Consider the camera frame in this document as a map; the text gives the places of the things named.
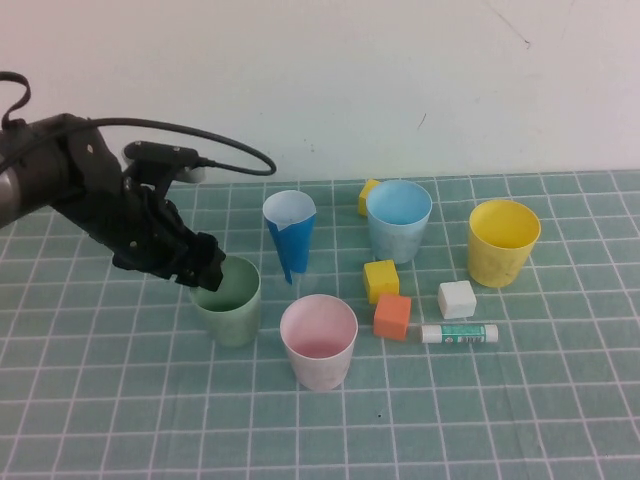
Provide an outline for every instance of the cube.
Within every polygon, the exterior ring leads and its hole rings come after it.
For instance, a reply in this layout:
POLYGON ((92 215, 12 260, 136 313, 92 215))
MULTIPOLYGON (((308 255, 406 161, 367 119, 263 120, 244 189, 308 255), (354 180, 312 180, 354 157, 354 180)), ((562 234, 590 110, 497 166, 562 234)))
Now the cube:
POLYGON ((400 293, 400 279, 393 260, 364 264, 364 288, 369 303, 378 303, 382 293, 400 293))
POLYGON ((358 213, 364 217, 367 216, 367 197, 369 196, 369 192, 377 185, 380 185, 379 181, 367 180, 367 183, 360 192, 360 196, 358 197, 358 213))
POLYGON ((373 334, 402 342, 407 337, 410 316, 409 297, 383 293, 373 316, 373 334))
POLYGON ((445 320, 472 317, 476 311, 476 296, 468 280, 441 283, 438 305, 445 320))

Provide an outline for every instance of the glue stick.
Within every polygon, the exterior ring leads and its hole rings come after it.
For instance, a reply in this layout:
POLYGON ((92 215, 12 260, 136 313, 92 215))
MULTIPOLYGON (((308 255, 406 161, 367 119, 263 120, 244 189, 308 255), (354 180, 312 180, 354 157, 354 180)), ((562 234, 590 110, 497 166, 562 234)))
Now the glue stick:
POLYGON ((495 343, 498 327, 473 323, 423 325, 422 343, 495 343))

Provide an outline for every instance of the green cup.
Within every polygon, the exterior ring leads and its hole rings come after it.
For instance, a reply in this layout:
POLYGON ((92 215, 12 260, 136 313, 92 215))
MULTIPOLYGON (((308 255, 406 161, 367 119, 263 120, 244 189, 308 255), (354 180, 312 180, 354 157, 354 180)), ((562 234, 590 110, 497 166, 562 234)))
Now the green cup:
POLYGON ((249 260, 228 256, 217 292, 192 288, 191 299, 216 344, 239 347, 251 342, 260 328, 260 273, 249 260))

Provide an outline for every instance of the black cable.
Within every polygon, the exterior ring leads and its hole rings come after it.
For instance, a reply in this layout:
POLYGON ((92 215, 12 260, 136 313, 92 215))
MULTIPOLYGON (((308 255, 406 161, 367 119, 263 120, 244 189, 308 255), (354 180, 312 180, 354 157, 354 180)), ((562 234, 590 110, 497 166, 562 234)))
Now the black cable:
MULTIPOLYGON (((2 117, 2 129, 9 130, 16 122, 20 122, 19 120, 10 120, 9 114, 11 112, 18 110, 19 108, 24 107, 29 100, 31 99, 31 88, 29 87, 29 81, 24 75, 20 75, 15 72, 2 72, 0 71, 0 82, 7 81, 18 83, 23 85, 26 88, 26 92, 22 96, 22 98, 16 102, 2 117)), ((276 164, 267 157, 264 153, 255 148, 250 147, 249 145, 245 145, 244 143, 238 142, 237 140, 233 140, 231 138, 223 137, 222 135, 218 135, 216 133, 207 132, 205 130, 200 130, 192 127, 185 127, 184 125, 176 125, 174 123, 167 122, 159 122, 156 120, 144 120, 141 118, 98 118, 98 119, 88 119, 79 122, 77 125, 71 125, 55 132, 48 133, 40 138, 34 139, 23 145, 21 148, 16 150, 15 152, 10 153, 5 159, 4 162, 0 164, 0 175, 4 173, 8 168, 15 165, 20 161, 22 157, 31 153, 36 148, 41 145, 56 140, 60 137, 64 137, 65 135, 69 135, 70 133, 80 132, 82 130, 89 130, 91 128, 99 128, 99 127, 140 127, 140 128, 151 128, 154 130, 164 130, 166 132, 174 132, 180 133, 183 135, 189 135, 191 137, 204 138, 205 140, 211 140, 212 142, 221 143, 223 145, 227 145, 231 148, 235 148, 236 150, 240 150, 242 152, 248 153, 249 155, 256 157, 258 160, 263 161, 268 167, 269 170, 253 170, 250 168, 244 167, 236 167, 234 165, 228 165, 226 163, 218 163, 215 160, 207 160, 201 159, 201 166, 203 167, 213 167, 213 168, 221 168, 223 170, 229 170, 232 172, 244 173, 247 175, 255 175, 255 176, 269 176, 276 173, 276 164)))
POLYGON ((31 100, 31 87, 29 86, 29 80, 27 80, 27 77, 15 72, 0 72, 0 82, 4 81, 18 83, 26 89, 22 98, 9 108, 9 110, 7 110, 2 116, 2 129, 9 130, 15 124, 15 120, 9 120, 9 115, 11 112, 18 110, 29 103, 29 100, 31 100))
POLYGON ((204 138, 206 140, 211 140, 212 142, 221 143, 223 145, 227 145, 231 148, 235 148, 236 150, 240 150, 242 152, 248 153, 249 155, 256 157, 257 159, 263 161, 269 167, 269 170, 254 170, 250 168, 244 167, 236 167, 234 165, 228 165, 226 163, 219 163, 214 160, 208 160, 203 162, 202 166, 206 167, 216 167, 221 168, 223 170, 230 170, 232 172, 244 173, 247 175, 255 175, 255 176, 269 176, 273 175, 276 172, 276 164, 267 157, 264 153, 259 150, 256 150, 249 145, 245 145, 244 143, 238 142, 237 140, 233 140, 231 138, 223 137, 222 135, 218 135, 216 133, 207 132, 205 130, 200 130, 197 128, 186 127, 184 125, 176 125, 173 123, 160 122, 157 120, 145 120, 141 118, 97 118, 97 119, 89 119, 84 120, 82 123, 78 123, 77 125, 71 125, 55 132, 51 132, 47 135, 44 135, 40 138, 32 140, 26 145, 22 146, 15 152, 10 153, 0 164, 0 175, 7 170, 9 167, 15 165, 22 157, 31 153, 36 148, 41 145, 51 142, 59 137, 63 137, 65 135, 69 135, 70 133, 79 132, 82 130, 88 130, 91 128, 98 127, 140 127, 140 128, 151 128, 154 130, 164 130, 167 132, 180 133, 183 135, 189 135, 191 137, 204 138))

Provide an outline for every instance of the glue stick cap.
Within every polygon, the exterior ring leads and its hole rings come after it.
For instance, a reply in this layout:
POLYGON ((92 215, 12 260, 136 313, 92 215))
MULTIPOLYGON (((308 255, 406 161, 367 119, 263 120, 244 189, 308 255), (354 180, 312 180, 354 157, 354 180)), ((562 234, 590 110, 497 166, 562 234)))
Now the glue stick cap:
POLYGON ((442 328, 440 328, 440 325, 423 325, 422 343, 442 343, 442 328))
POLYGON ((496 343, 498 341, 498 326, 495 324, 489 324, 484 326, 485 335, 487 336, 487 343, 496 343))

